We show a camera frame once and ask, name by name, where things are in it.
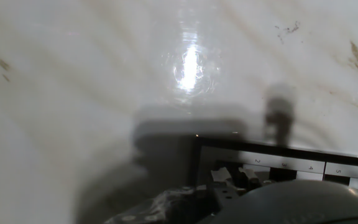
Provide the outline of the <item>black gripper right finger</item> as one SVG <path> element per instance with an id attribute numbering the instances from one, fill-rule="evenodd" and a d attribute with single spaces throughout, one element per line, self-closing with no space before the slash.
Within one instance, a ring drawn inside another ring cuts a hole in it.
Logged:
<path id="1" fill-rule="evenodd" d="M 262 186 L 260 179 L 252 169 L 239 168 L 241 180 L 246 184 L 247 190 L 254 190 Z"/>

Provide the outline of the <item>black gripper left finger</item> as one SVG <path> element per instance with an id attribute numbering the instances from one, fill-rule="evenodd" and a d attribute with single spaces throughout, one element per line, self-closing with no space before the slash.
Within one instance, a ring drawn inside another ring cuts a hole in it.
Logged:
<path id="1" fill-rule="evenodd" d="M 222 167 L 219 170 L 211 171 L 212 183 L 210 184 L 211 192 L 214 195 L 219 210 L 224 209 L 233 200 L 239 198 L 236 188 L 231 184 L 232 179 L 229 171 Z"/>

